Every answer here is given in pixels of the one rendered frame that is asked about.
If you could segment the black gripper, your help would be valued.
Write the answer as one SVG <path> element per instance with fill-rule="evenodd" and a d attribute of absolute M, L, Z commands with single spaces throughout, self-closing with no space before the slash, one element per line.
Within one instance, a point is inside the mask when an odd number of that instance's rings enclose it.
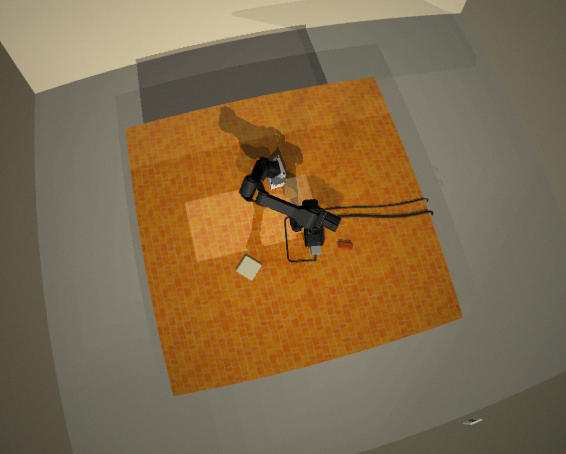
<path fill-rule="evenodd" d="M 305 202 L 318 205 L 318 200 L 316 200 L 316 199 L 303 200 L 302 205 L 304 205 Z M 318 234 L 317 230 L 315 230 L 315 231 L 312 230 L 312 234 L 306 235 L 305 240 L 306 240 L 306 246 L 321 246 L 322 245 L 322 235 Z"/>

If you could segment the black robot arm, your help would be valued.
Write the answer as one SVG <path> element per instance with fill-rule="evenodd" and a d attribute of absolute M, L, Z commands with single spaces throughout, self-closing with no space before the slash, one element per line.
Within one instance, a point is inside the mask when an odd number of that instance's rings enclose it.
<path fill-rule="evenodd" d="M 239 194 L 247 202 L 254 202 L 289 216 L 290 226 L 294 232 L 302 228 L 319 230 L 321 226 L 336 232 L 342 218 L 325 211 L 316 204 L 305 202 L 297 206 L 278 197 L 270 195 L 264 188 L 262 181 L 266 177 L 274 178 L 281 174 L 278 161 L 271 162 L 268 158 L 260 157 L 256 160 L 251 174 L 244 176 Z M 253 200 L 256 189 L 259 191 L 256 200 Z"/>

